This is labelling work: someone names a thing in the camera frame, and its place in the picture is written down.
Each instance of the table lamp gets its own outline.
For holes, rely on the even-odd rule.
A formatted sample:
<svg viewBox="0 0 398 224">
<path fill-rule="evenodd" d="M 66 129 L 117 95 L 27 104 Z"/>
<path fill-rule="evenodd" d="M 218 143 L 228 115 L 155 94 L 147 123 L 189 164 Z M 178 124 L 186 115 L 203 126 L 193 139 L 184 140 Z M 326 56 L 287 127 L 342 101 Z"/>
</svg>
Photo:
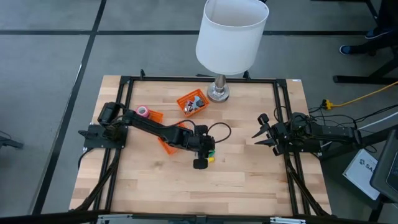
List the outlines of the table lamp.
<svg viewBox="0 0 398 224">
<path fill-rule="evenodd" d="M 268 14 L 259 0 L 207 0 L 196 55 L 204 67 L 218 74 L 207 91 L 211 101 L 228 99 L 225 75 L 243 73 L 253 65 Z"/>
</svg>

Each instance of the orange basket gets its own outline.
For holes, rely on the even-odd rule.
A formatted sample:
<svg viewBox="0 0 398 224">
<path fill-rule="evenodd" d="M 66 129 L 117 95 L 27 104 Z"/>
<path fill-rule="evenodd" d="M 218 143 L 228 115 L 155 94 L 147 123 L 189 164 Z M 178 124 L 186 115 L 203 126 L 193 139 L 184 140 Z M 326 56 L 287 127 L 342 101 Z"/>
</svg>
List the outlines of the orange basket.
<svg viewBox="0 0 398 224">
<path fill-rule="evenodd" d="M 161 123 L 163 121 L 163 114 L 153 110 L 149 110 L 149 119 Z"/>
<path fill-rule="evenodd" d="M 179 124 L 179 126 L 185 128 L 185 125 L 183 123 Z M 160 137 L 157 139 L 159 140 L 160 144 L 163 146 L 164 150 L 166 150 L 168 155 L 172 155 L 178 151 L 177 148 L 171 147 L 168 144 L 166 144 L 166 142 L 163 142 Z"/>
<path fill-rule="evenodd" d="M 193 110 L 191 113 L 186 114 L 184 113 L 184 107 L 185 107 L 185 103 L 190 100 L 190 101 L 194 101 L 195 100 L 195 96 L 199 96 L 200 99 L 202 100 L 202 102 L 205 104 L 204 106 L 202 106 L 201 108 L 197 109 L 197 110 Z M 182 111 L 182 113 L 185 115 L 185 117 L 189 118 L 192 115 L 194 115 L 195 113 L 199 113 L 200 111 L 204 110 L 207 105 L 209 105 L 209 101 L 207 100 L 206 96 L 203 94 L 203 92 L 200 89 L 197 89 L 193 92 L 188 93 L 187 95 L 179 98 L 177 100 L 177 103 Z"/>
</svg>

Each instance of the small items in basket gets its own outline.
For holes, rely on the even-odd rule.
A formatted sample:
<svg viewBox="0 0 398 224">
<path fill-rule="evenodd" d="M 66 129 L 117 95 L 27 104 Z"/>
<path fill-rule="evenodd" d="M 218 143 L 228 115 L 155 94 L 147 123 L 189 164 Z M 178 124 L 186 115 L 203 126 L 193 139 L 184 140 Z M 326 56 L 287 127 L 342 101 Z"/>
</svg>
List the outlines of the small items in basket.
<svg viewBox="0 0 398 224">
<path fill-rule="evenodd" d="M 201 100 L 201 98 L 199 96 L 195 96 L 195 101 L 191 101 L 188 100 L 185 103 L 185 107 L 184 107 L 184 113 L 185 114 L 189 114 L 191 113 L 193 110 L 198 110 L 199 108 L 201 108 L 202 106 L 204 106 L 204 102 Z"/>
<path fill-rule="evenodd" d="M 194 90 L 177 100 L 177 104 L 185 117 L 188 118 L 204 110 L 209 101 L 200 89 Z"/>
</svg>

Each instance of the yellow object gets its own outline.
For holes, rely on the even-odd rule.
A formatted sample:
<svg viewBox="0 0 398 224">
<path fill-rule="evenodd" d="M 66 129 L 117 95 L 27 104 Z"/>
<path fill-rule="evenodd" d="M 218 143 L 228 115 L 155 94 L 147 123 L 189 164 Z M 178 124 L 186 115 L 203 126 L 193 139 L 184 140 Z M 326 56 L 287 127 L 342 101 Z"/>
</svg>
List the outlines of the yellow object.
<svg viewBox="0 0 398 224">
<path fill-rule="evenodd" d="M 335 107 L 342 107 L 342 106 L 348 105 L 348 104 L 350 104 L 350 103 L 357 102 L 358 100 L 362 100 L 363 98 L 366 98 L 366 97 L 368 97 L 368 96 L 371 96 L 371 95 L 373 95 L 373 94 L 375 94 L 375 93 L 379 93 L 379 92 L 381 92 L 381 91 L 383 91 L 383 90 L 385 90 L 385 89 L 387 89 L 387 88 L 390 88 L 390 87 L 394 86 L 395 84 L 398 84 L 398 81 L 397 81 L 397 82 L 394 82 L 393 84 L 390 84 L 390 85 L 388 85 L 388 86 L 385 86 L 385 87 L 381 88 L 380 90 L 376 90 L 376 91 L 374 91 L 374 92 L 372 92 L 372 93 L 366 94 L 366 95 L 361 96 L 361 97 L 359 97 L 359 98 L 357 98 L 357 99 L 355 99 L 355 100 L 351 100 L 351 101 L 349 101 L 349 102 L 342 103 L 342 104 L 340 104 L 340 105 L 334 105 L 334 104 L 333 104 L 332 102 L 330 102 L 329 100 L 325 100 L 324 106 L 325 106 L 326 110 L 331 110 L 332 108 L 335 108 Z"/>
</svg>

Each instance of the butcher block tabletop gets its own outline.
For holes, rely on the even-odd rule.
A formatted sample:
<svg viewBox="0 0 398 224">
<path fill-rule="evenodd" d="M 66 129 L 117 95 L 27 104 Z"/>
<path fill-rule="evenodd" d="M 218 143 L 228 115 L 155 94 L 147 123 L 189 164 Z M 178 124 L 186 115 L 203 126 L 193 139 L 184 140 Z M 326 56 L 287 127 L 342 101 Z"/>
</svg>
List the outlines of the butcher block tabletop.
<svg viewBox="0 0 398 224">
<path fill-rule="evenodd" d="M 103 77 L 92 122 L 98 123 L 97 117 L 104 103 L 116 100 L 119 80 L 120 76 Z M 286 81 L 292 111 L 308 114 L 301 81 Z M 207 82 L 135 81 L 130 109 L 146 105 L 150 110 L 164 114 L 164 125 L 174 124 L 185 119 L 176 100 L 198 88 L 206 93 L 208 85 Z M 251 139 L 259 131 L 257 117 L 261 113 L 268 114 L 270 124 L 276 123 L 273 87 L 267 83 L 228 83 L 228 86 L 230 96 L 226 102 L 210 103 L 205 110 L 190 117 L 196 124 L 209 126 L 225 122 L 232 129 L 227 140 L 216 144 L 215 161 L 205 170 L 192 167 L 193 152 L 178 150 L 170 156 L 157 137 L 129 127 L 127 143 L 121 151 L 112 212 L 292 215 L 283 156 L 276 157 L 267 146 L 254 145 L 265 135 Z M 122 102 L 126 97 L 126 86 L 123 93 Z M 279 93 L 283 101 L 282 90 Z M 209 134 L 217 141 L 228 134 L 228 129 L 215 126 Z M 306 186 L 322 208 L 330 213 L 320 162 L 309 153 L 300 156 Z M 104 149 L 94 149 L 83 158 L 70 208 L 79 206 L 93 190 L 100 176 L 103 157 Z M 100 208 L 104 208 L 107 192 L 106 185 Z M 296 196 L 302 211 L 297 186 Z"/>
</svg>

